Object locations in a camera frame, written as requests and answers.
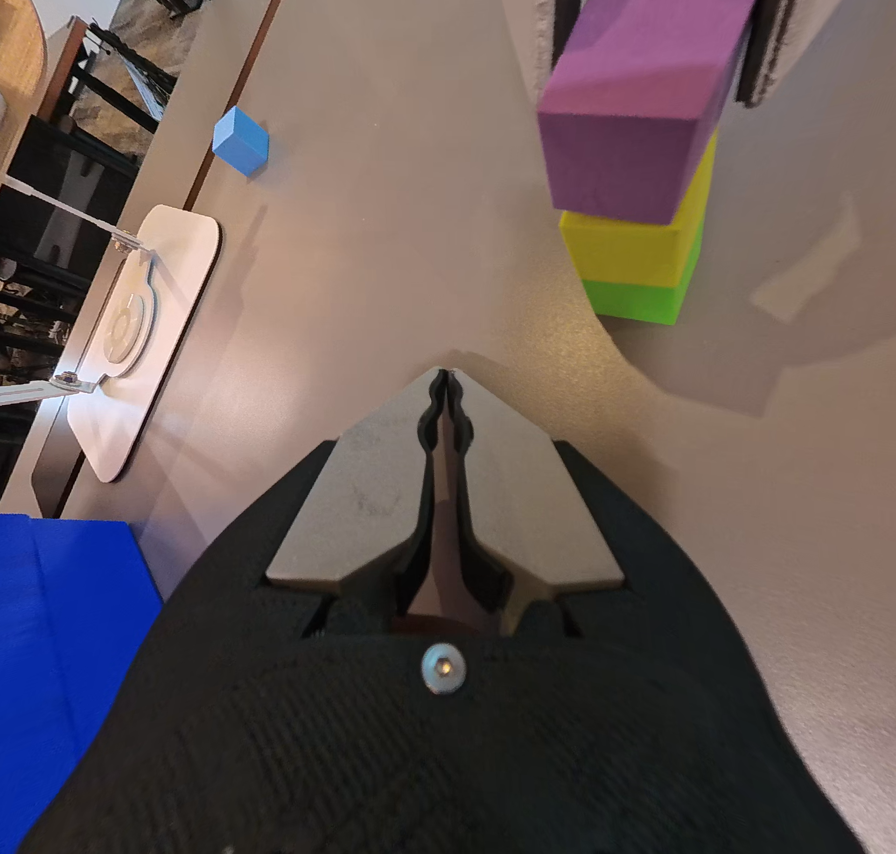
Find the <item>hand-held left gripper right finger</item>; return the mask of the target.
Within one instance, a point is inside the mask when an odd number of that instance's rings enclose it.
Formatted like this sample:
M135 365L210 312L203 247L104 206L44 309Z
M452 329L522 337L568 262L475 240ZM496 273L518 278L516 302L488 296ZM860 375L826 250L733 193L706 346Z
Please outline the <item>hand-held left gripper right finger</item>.
M623 587L623 571L561 458L536 424L459 369L447 402L457 456L463 582L513 634L537 602Z

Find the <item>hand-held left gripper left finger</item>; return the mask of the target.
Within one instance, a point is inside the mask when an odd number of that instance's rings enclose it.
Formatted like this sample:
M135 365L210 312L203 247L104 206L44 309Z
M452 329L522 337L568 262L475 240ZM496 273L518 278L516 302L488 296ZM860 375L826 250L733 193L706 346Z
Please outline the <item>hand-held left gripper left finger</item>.
M447 380L429 369L341 434L267 568L271 584L407 613L429 569Z

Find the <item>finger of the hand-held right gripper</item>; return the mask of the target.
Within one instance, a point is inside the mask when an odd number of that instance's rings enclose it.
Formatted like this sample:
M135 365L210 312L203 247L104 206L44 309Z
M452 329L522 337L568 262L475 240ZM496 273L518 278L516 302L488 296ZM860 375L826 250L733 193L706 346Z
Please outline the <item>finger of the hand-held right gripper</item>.
M533 0L533 93L541 95L572 34L581 0Z
M750 16L736 102L757 108L770 96L783 75L783 53L798 0L756 0Z

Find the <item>purple foam cube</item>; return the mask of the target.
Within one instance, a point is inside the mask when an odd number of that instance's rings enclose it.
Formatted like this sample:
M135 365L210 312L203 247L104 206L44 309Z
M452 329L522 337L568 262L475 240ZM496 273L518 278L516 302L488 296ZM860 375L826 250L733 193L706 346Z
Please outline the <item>purple foam cube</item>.
M538 106L554 208L667 225L756 0L587 0Z

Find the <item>green foam cube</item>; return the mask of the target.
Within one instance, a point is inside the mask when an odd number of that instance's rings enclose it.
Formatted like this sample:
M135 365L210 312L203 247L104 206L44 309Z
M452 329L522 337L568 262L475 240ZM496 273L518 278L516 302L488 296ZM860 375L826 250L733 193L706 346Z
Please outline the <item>green foam cube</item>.
M699 232L686 260L678 284L671 288L582 280L588 301L595 315L674 325L678 321L702 245Z

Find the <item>yellow foam cube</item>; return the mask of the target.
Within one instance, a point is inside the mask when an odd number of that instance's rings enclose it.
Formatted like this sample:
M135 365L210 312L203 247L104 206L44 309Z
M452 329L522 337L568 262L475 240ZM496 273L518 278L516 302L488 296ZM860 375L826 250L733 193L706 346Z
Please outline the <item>yellow foam cube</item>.
M714 130L673 220L666 225L567 210L561 214L559 230L581 279L647 288L678 288L684 282L700 251L718 138Z

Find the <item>blue foam cube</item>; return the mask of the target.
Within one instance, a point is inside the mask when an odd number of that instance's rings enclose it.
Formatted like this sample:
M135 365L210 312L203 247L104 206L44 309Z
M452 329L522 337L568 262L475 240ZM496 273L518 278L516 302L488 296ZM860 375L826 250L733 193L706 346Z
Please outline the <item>blue foam cube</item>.
M250 177L268 161L270 136L243 110L233 106L215 124L211 150L238 173Z

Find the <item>white rounded mat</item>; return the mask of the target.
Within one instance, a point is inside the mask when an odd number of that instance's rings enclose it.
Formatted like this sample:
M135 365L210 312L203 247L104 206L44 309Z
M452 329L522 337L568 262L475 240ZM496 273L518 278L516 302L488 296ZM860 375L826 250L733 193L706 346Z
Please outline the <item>white rounded mat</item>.
M166 205L153 207L136 236L157 251L151 270L156 313L149 340L132 370L70 400L66 418L97 479L115 481L125 469L210 276L221 246L215 219ZM134 291L137 271L123 262L98 315L76 373L96 381L106 371L104 316Z

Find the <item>clear acrylic stand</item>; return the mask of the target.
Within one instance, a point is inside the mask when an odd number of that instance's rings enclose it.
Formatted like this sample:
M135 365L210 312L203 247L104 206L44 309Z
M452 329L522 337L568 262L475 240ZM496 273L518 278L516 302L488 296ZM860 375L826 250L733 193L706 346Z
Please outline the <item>clear acrylic stand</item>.
M1 403L6 406L78 393L93 393L107 379L120 378L129 373L145 349L156 313L156 295L151 286L151 270L158 262L159 255L135 235L45 195L17 178L4 174L2 185L49 203L54 208L64 210L82 221L90 222L107 232L118 249L128 254L132 252L137 254L135 257L129 255L126 259L126 266L137 271L136 289L125 294L115 308L104 316L106 324L102 350L106 371L96 381L81 379L76 372L69 370L48 380L3 386Z

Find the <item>blue cloth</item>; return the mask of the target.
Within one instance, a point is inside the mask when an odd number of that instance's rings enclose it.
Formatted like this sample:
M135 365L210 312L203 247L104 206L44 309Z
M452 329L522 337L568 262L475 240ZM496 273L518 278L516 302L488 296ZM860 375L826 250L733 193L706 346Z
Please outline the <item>blue cloth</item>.
M1 851L106 718L162 598L127 524L1 516Z

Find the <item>brown table with black legs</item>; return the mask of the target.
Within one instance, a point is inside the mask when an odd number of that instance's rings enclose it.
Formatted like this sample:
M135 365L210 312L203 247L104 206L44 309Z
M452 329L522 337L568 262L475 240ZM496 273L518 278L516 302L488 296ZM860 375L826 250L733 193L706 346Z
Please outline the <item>brown table with black legs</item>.
M125 118L154 134L175 89L177 77L94 21L87 23L72 15L59 33L63 34L63 39L59 41L61 46L57 56L50 61L49 80L37 116L48 123L70 116L79 91L87 89ZM92 68L101 53L118 56L140 96L141 105L95 76Z

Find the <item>round wooden table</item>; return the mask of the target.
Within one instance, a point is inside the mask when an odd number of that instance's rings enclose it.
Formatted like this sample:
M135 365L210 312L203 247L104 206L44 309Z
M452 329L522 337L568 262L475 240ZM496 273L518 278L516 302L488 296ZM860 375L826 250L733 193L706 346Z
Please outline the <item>round wooden table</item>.
M1 0L1 92L8 109L29 103L47 69L47 43L32 0Z

